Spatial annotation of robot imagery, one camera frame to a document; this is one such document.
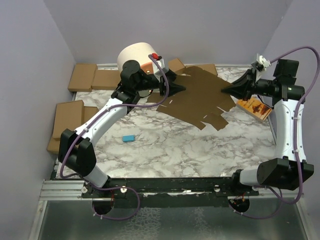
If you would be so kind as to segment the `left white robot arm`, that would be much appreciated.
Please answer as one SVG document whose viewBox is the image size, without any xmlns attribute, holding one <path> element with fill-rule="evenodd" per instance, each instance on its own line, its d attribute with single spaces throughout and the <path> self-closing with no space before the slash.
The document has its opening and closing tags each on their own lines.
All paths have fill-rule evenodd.
<svg viewBox="0 0 320 240">
<path fill-rule="evenodd" d="M 138 108 L 140 91 L 159 90 L 164 99 L 184 91 L 175 84 L 177 75 L 165 66 L 162 57 L 150 54 L 153 73 L 145 73 L 136 60 L 126 61 L 120 72 L 120 82 L 104 107 L 90 120 L 76 128 L 66 129 L 60 136 L 58 160 L 93 185 L 97 196 L 106 197 L 111 190 L 109 176 L 97 165 L 94 147 L 100 138 L 118 120 L 133 108 Z"/>
</svg>

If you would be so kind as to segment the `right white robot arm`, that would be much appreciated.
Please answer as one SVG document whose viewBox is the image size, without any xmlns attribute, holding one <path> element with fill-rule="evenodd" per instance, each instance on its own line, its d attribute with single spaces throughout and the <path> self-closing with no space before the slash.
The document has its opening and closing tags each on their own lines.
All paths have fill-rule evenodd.
<svg viewBox="0 0 320 240">
<path fill-rule="evenodd" d="M 266 185 L 281 190 L 295 190 L 314 173 L 314 166 L 307 163 L 302 138 L 302 115 L 305 89 L 296 85 L 299 62 L 280 59 L 274 80 L 262 79 L 262 72 L 271 63 L 258 56 L 244 75 L 221 90 L 238 100 L 248 100 L 252 95 L 272 98 L 276 117 L 276 147 L 273 158 L 253 170 L 237 170 L 237 179 L 230 182 L 229 189 L 240 196 L 248 186 Z"/>
</svg>

